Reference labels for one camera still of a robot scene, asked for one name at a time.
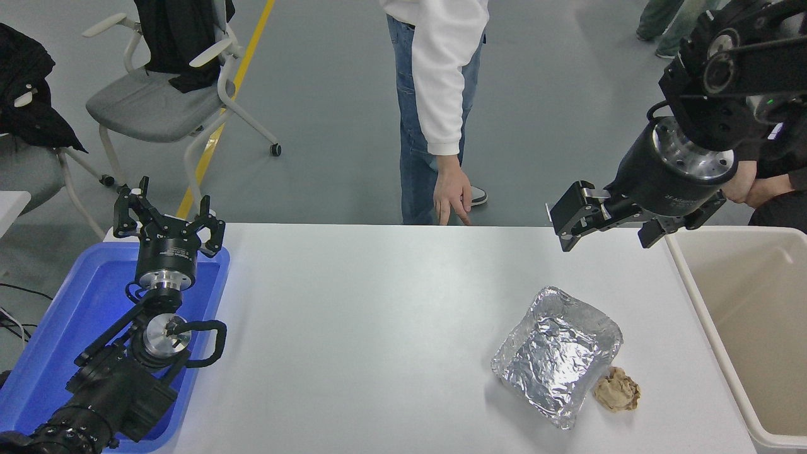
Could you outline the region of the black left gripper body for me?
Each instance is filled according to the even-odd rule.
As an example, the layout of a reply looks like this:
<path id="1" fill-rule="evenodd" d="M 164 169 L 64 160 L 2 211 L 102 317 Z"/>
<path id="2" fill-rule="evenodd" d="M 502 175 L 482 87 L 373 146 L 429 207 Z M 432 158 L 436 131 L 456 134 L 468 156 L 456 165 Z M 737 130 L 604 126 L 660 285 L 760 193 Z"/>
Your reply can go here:
<path id="1" fill-rule="evenodd" d="M 194 275 L 197 270 L 201 241 L 185 221 L 167 218 L 165 230 L 155 219 L 142 219 L 139 229 L 139 255 L 136 274 L 145 275 L 159 270 L 179 271 Z"/>

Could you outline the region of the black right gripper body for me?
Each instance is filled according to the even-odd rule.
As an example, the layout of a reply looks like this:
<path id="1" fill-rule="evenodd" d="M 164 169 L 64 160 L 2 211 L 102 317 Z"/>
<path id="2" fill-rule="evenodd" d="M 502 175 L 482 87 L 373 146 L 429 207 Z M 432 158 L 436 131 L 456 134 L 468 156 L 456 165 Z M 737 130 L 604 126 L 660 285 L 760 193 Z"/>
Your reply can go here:
<path id="1" fill-rule="evenodd" d="M 652 121 L 623 157 L 609 190 L 649 212 L 677 218 L 703 205 L 736 170 L 732 150 L 698 146 L 677 121 Z"/>

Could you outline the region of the person's hand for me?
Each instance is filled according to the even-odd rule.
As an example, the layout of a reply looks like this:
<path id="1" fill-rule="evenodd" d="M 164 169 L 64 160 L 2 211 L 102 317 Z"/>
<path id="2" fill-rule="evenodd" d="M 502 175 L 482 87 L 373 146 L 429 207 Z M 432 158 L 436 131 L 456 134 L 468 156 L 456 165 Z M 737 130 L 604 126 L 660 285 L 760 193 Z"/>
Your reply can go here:
<path id="1" fill-rule="evenodd" d="M 795 189 L 787 174 L 770 178 L 758 178 L 752 183 L 743 203 L 758 209 L 770 199 L 794 191 Z"/>
<path id="2" fill-rule="evenodd" d="M 438 177 L 433 190 L 433 207 L 439 225 L 447 225 L 452 214 L 462 224 L 471 225 L 472 184 L 462 170 L 458 155 L 436 156 Z"/>
<path id="3" fill-rule="evenodd" d="M 724 197 L 738 204 L 745 203 L 757 175 L 757 161 L 741 160 L 734 177 L 723 186 Z"/>

